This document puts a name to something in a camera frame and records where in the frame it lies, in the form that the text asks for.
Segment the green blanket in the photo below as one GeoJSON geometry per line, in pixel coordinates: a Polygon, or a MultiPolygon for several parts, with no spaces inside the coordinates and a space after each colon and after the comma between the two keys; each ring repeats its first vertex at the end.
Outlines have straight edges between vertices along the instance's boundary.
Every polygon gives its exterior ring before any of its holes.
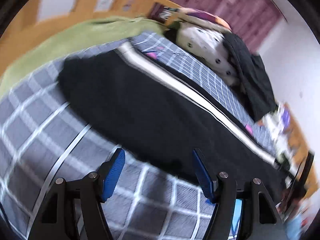
{"type": "Polygon", "coordinates": [[[46,39],[36,48],[11,63],[3,75],[1,96],[9,92],[29,73],[49,61],[98,44],[133,37],[144,31],[162,35],[165,31],[165,25],[144,17],[120,16],[76,24],[46,39]]]}

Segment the maroon patterned curtain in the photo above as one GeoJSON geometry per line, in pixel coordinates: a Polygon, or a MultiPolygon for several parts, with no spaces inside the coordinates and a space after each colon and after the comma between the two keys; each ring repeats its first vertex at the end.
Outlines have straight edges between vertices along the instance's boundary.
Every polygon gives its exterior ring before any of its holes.
{"type": "Polygon", "coordinates": [[[209,12],[224,19],[232,32],[256,51],[283,18],[272,0],[170,0],[178,5],[209,12]]]}

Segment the purple patterned pillow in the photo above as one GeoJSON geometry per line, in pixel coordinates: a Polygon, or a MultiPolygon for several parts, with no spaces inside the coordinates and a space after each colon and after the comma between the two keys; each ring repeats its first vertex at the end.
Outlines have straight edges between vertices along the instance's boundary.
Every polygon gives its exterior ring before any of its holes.
{"type": "Polygon", "coordinates": [[[216,30],[221,33],[230,33],[232,31],[225,20],[206,11],[193,8],[175,8],[172,11],[180,20],[204,29],[216,30]]]}

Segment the black padded jacket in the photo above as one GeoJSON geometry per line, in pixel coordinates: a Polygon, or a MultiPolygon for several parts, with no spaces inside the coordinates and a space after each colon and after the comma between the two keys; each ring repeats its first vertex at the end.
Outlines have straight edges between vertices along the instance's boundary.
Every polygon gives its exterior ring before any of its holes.
{"type": "Polygon", "coordinates": [[[277,107],[262,58],[252,54],[244,41],[233,33],[225,33],[222,44],[240,80],[236,93],[249,116],[257,122],[277,107]]]}

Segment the wooden bed frame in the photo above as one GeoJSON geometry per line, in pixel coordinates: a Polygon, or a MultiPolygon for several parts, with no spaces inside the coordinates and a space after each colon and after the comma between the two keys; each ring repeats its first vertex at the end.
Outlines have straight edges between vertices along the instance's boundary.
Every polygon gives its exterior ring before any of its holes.
{"type": "MultiPolygon", "coordinates": [[[[307,141],[291,144],[303,153],[319,150],[319,15],[306,0],[272,0],[283,15],[254,51],[259,53],[278,100],[287,102],[307,141]]],[[[159,23],[170,0],[29,0],[1,36],[1,83],[8,66],[46,39],[76,24],[120,16],[159,23]]]]}

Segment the purple plush toy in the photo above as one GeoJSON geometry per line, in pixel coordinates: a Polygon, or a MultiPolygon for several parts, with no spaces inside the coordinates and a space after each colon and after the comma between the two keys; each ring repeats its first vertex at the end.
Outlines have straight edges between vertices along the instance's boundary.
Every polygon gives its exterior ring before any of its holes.
{"type": "Polygon", "coordinates": [[[291,121],[290,117],[290,111],[285,107],[281,116],[283,125],[284,125],[284,130],[288,129],[291,121]]]}

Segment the black sweatpants with white stripe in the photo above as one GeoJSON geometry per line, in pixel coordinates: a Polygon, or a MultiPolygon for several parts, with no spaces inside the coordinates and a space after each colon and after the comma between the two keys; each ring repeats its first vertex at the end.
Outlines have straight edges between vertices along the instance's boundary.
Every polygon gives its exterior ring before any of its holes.
{"type": "Polygon", "coordinates": [[[71,109],[137,159],[197,184],[191,153],[199,149],[214,173],[227,172],[238,189],[259,178],[281,201],[287,173],[241,122],[197,83],[125,42],[90,57],[68,57],[58,75],[71,109]]]}

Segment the grey checked bed sheet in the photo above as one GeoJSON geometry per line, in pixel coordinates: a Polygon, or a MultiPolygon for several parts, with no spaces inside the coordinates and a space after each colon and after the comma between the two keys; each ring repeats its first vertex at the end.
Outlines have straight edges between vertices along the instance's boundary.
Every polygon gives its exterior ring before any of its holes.
{"type": "MultiPolygon", "coordinates": [[[[274,158],[269,132],[253,122],[213,71],[156,33],[144,32],[131,42],[144,53],[154,52],[250,125],[263,157],[274,158]]],[[[82,178],[117,148],[70,109],[56,83],[62,63],[63,58],[49,61],[1,99],[1,204],[20,239],[28,237],[55,179],[82,178]]],[[[113,196],[103,205],[115,239],[201,239],[213,208],[199,187],[141,163],[130,152],[113,196]]]]}

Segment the white floral quilt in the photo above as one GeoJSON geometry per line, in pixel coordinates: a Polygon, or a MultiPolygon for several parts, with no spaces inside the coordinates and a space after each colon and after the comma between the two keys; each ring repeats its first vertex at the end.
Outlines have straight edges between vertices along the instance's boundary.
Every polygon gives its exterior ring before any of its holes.
{"type": "MultiPolygon", "coordinates": [[[[222,44],[224,34],[188,22],[177,22],[164,33],[167,39],[204,63],[236,93],[240,80],[231,64],[228,52],[222,44]]],[[[283,168],[290,168],[293,162],[287,139],[283,135],[284,125],[281,119],[283,110],[284,106],[277,104],[275,111],[267,113],[259,121],[263,123],[271,135],[276,160],[283,168]]]]}

